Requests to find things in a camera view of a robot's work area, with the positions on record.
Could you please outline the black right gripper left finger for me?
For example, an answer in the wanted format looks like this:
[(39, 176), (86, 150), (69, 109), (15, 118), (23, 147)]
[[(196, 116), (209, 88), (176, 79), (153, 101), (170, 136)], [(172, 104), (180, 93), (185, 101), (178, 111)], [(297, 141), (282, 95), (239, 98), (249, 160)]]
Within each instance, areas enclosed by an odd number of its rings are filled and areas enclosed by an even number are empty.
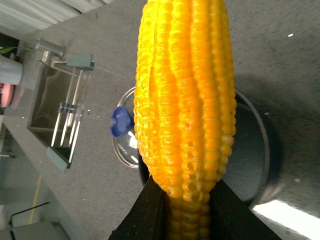
[(164, 240), (165, 193), (148, 179), (131, 210), (112, 231), (110, 240)]

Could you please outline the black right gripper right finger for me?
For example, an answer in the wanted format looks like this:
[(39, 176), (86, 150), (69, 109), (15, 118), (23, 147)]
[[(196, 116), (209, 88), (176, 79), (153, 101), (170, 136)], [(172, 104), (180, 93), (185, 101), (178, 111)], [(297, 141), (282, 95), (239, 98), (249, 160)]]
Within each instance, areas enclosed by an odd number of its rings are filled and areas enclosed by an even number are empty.
[(220, 180), (210, 192), (211, 240), (279, 240), (240, 200), (230, 187)]

